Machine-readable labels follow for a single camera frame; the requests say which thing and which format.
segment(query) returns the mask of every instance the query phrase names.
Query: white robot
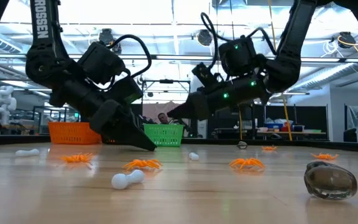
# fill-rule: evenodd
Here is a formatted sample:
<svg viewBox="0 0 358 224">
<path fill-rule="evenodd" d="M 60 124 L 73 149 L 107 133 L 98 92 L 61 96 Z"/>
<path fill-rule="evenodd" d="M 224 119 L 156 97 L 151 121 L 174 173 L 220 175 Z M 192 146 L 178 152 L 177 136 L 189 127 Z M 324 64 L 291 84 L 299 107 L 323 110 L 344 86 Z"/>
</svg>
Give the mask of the white robot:
<svg viewBox="0 0 358 224">
<path fill-rule="evenodd" d="M 12 97 L 13 86 L 1 86 L 0 89 L 0 122 L 2 125 L 9 124 L 11 111 L 16 110 L 16 99 Z"/>
</svg>

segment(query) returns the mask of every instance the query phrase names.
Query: plastic basket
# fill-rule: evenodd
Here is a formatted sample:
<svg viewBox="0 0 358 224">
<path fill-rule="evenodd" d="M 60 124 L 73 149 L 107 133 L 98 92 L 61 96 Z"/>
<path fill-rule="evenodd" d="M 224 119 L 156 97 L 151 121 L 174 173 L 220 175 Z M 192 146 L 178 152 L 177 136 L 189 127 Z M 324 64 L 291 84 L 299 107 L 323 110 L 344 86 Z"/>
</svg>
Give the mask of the plastic basket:
<svg viewBox="0 0 358 224">
<path fill-rule="evenodd" d="M 156 146 L 178 147 L 181 144 L 183 125 L 144 124 L 144 133 Z"/>
<path fill-rule="evenodd" d="M 49 122 L 50 140 L 53 144 L 97 144 L 101 137 L 92 131 L 87 122 Z"/>
</svg>

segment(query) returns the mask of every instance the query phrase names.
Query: ceiling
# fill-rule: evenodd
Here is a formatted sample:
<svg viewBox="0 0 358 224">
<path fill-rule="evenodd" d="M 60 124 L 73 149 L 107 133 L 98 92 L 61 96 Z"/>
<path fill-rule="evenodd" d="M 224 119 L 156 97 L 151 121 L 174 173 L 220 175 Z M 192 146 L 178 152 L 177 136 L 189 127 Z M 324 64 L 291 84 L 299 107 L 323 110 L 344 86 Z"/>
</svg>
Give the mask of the ceiling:
<svg viewBox="0 0 358 224">
<path fill-rule="evenodd" d="M 69 54 L 83 54 L 90 43 L 98 39 L 101 29 L 110 28 L 114 38 L 124 34 L 139 36 L 151 54 L 211 56 L 212 45 L 204 47 L 195 38 L 198 31 L 204 29 L 200 19 L 201 12 L 209 14 L 218 34 L 225 38 L 231 39 L 233 35 L 238 38 L 242 34 L 251 33 L 256 27 L 263 27 L 273 39 L 267 1 L 231 2 L 232 9 L 230 0 L 64 0 L 58 10 L 60 24 L 64 30 L 62 39 Z M 277 43 L 287 23 L 292 2 L 272 0 L 272 18 Z M 327 42 L 342 31 L 351 32 L 358 43 L 358 22 L 349 10 L 335 5 L 317 9 L 302 48 L 302 57 L 358 57 L 355 48 L 333 50 L 335 46 L 327 46 Z M 254 35 L 253 40 L 258 53 L 271 55 L 266 41 L 262 40 L 259 32 Z M 0 23 L 0 41 L 12 47 L 0 47 L 0 54 L 27 52 L 32 44 L 29 0 L 10 0 Z M 140 45 L 133 40 L 123 40 L 121 46 L 122 55 L 144 54 Z M 146 61 L 125 60 L 125 63 L 134 73 L 142 69 Z M 156 60 L 152 68 L 144 74 L 144 78 L 190 80 L 191 70 L 197 63 L 199 62 L 191 60 Z M 0 69 L 0 78 L 27 79 L 24 74 L 23 58 L 0 59 L 0 65 L 0 68 L 4 68 Z M 327 65 L 318 63 L 303 65 L 301 77 L 325 66 Z M 220 66 L 215 66 L 213 70 L 223 73 Z M 43 88 L 32 82 L 26 84 L 34 88 Z M 154 88 L 155 91 L 160 91 L 181 87 L 155 85 Z M 178 93 L 177 99 L 185 100 L 186 94 Z"/>
</svg>

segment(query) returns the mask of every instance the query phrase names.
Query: glass object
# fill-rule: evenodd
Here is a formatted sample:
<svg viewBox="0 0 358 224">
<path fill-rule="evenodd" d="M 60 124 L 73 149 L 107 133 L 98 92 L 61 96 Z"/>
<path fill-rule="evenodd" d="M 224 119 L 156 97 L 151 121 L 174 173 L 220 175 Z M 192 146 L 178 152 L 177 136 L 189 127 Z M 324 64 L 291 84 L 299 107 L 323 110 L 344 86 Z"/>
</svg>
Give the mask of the glass object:
<svg viewBox="0 0 358 224">
<path fill-rule="evenodd" d="M 304 176 L 309 194 L 322 199 L 344 200 L 357 192 L 357 181 L 348 170 L 327 162 L 311 162 Z"/>
</svg>

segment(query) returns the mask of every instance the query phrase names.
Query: orange plastic toy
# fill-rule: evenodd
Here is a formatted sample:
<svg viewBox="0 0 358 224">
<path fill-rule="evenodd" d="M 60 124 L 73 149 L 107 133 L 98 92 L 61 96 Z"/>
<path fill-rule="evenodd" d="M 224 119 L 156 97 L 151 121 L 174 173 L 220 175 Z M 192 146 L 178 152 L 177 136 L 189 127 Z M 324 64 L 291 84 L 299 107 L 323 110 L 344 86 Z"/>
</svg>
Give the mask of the orange plastic toy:
<svg viewBox="0 0 358 224">
<path fill-rule="evenodd" d="M 157 168 L 159 169 L 160 166 L 162 166 L 161 162 L 156 159 L 149 159 L 149 160 L 140 160 L 140 159 L 134 159 L 132 162 L 126 164 L 122 168 L 130 170 L 134 167 L 150 167 L 150 168 Z"/>
<path fill-rule="evenodd" d="M 258 159 L 250 158 L 250 159 L 234 159 L 229 166 L 235 169 L 242 169 L 244 166 L 259 166 L 260 168 L 265 168 L 265 165 Z"/>
<path fill-rule="evenodd" d="M 262 149 L 266 151 L 273 151 L 276 150 L 276 148 L 275 146 L 262 146 Z"/>
<path fill-rule="evenodd" d="M 65 162 L 85 162 L 90 164 L 90 160 L 92 159 L 92 153 L 82 154 L 79 153 L 73 156 L 62 156 L 60 159 Z"/>
<path fill-rule="evenodd" d="M 332 156 L 330 154 L 322 154 L 321 152 L 320 152 L 320 154 L 318 154 L 318 156 L 314 155 L 312 153 L 311 153 L 311 155 L 317 159 L 325 159 L 325 160 L 334 160 L 335 158 L 337 158 L 339 156 L 338 154 L 336 154 L 335 156 Z"/>
</svg>

